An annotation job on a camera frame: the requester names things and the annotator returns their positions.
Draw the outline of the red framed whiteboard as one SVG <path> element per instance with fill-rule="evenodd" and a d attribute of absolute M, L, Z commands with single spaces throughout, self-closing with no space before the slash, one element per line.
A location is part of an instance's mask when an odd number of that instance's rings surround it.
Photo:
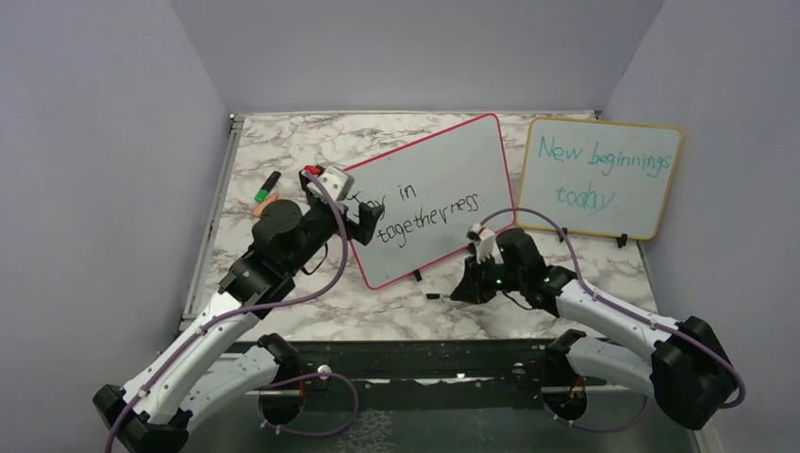
<path fill-rule="evenodd" d="M 501 124 L 486 113 L 346 167 L 346 204 L 382 205 L 367 245 L 352 243 L 366 286 L 383 288 L 463 250 L 467 231 L 486 216 L 514 222 Z"/>

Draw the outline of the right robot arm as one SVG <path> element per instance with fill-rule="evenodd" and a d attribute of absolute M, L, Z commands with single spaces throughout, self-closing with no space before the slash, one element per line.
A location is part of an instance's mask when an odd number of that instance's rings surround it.
<path fill-rule="evenodd" d="M 577 270 L 545 262 L 534 240 L 515 227 L 495 233 L 473 225 L 464 273 L 449 294 L 480 305 L 519 294 L 524 308 L 572 320 L 605 336 L 572 330 L 546 348 L 545 374 L 558 384 L 601 378 L 655 401 L 679 426 L 699 430 L 740 389 L 740 380 L 705 320 L 642 310 L 587 283 Z"/>

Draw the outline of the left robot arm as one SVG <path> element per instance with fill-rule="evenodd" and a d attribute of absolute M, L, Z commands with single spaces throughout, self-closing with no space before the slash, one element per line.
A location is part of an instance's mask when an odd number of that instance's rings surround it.
<path fill-rule="evenodd" d="M 258 388 L 279 391 L 275 428 L 300 412 L 308 373 L 281 336 L 263 336 L 226 366 L 217 361 L 272 310 L 296 304 L 296 275 L 331 238 L 368 243 L 384 208 L 360 204 L 349 219 L 345 198 L 355 180 L 343 169 L 309 166 L 299 179 L 308 208 L 289 199 L 269 204 L 253 225 L 251 244 L 194 321 L 127 383 L 95 394 L 108 427 L 106 450 L 120 444 L 131 452 L 177 452 L 212 414 Z"/>

